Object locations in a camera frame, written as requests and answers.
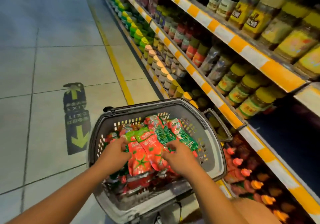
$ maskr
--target tiled floor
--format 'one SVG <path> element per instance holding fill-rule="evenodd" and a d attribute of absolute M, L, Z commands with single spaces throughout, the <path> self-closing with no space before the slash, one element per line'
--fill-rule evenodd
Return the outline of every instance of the tiled floor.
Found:
<path fill-rule="evenodd" d="M 0 224 L 86 169 L 86 151 L 67 151 L 65 84 L 84 85 L 92 127 L 127 104 L 88 4 L 134 103 L 159 99 L 102 0 L 0 0 Z M 72 223 L 105 214 L 91 196 Z"/>

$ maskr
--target red ketchup packet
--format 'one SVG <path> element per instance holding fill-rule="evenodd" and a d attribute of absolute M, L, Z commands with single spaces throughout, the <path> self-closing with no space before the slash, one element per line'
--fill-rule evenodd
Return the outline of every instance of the red ketchup packet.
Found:
<path fill-rule="evenodd" d="M 162 153 L 168 151 L 157 139 L 156 134 L 153 130 L 144 127 L 135 131 L 136 140 L 142 145 L 143 149 L 148 155 L 148 159 L 152 167 L 156 171 L 161 171 L 169 167 L 166 160 L 162 158 Z"/>
<path fill-rule="evenodd" d="M 129 152 L 132 154 L 128 161 L 129 173 L 131 176 L 136 176 L 152 170 L 146 151 L 138 143 L 134 134 L 134 131 L 129 131 L 125 134 L 127 141 L 129 141 Z"/>

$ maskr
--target hand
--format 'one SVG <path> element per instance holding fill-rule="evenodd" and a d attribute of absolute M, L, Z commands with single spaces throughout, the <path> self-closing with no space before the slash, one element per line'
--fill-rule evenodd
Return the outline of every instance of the hand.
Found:
<path fill-rule="evenodd" d="M 94 164 L 94 166 L 97 166 L 102 170 L 103 179 L 120 170 L 130 159 L 131 153 L 123 152 L 126 149 L 127 144 L 128 141 L 121 137 L 111 142 L 103 150 L 102 154 Z"/>
<path fill-rule="evenodd" d="M 174 140 L 168 142 L 166 146 L 176 150 L 171 153 L 164 152 L 162 153 L 162 157 L 177 174 L 188 178 L 188 175 L 192 174 L 194 170 L 202 169 L 189 147 L 182 142 Z"/>

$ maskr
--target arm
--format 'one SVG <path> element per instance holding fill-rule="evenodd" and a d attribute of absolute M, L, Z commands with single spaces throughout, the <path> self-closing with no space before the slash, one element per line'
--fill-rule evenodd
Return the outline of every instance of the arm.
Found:
<path fill-rule="evenodd" d="M 218 185 L 202 169 L 186 145 L 179 141 L 171 141 L 167 146 L 176 151 L 171 154 L 166 152 L 162 157 L 169 162 L 176 173 L 188 180 L 209 223 L 248 224 Z"/>
<path fill-rule="evenodd" d="M 110 143 L 97 162 L 56 192 L 32 206 L 7 224 L 67 224 L 85 204 L 95 188 L 118 171 L 131 157 L 122 152 L 124 138 Z"/>

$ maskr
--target gray plastic shopping basket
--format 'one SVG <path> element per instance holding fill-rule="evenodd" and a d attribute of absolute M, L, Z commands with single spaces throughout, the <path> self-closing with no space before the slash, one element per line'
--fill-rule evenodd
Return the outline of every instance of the gray plastic shopping basket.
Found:
<path fill-rule="evenodd" d="M 186 132 L 199 144 L 198 161 L 214 181 L 226 174 L 226 161 L 218 138 L 206 117 L 181 98 L 167 99 L 119 108 L 106 107 L 96 122 L 88 144 L 87 166 L 99 157 L 100 139 L 123 123 L 139 123 L 145 117 L 158 114 L 167 119 L 178 118 Z M 161 189 L 145 189 L 119 200 L 102 183 L 94 192 L 99 205 L 116 223 L 138 223 L 162 208 L 192 194 L 190 184 L 179 180 Z"/>

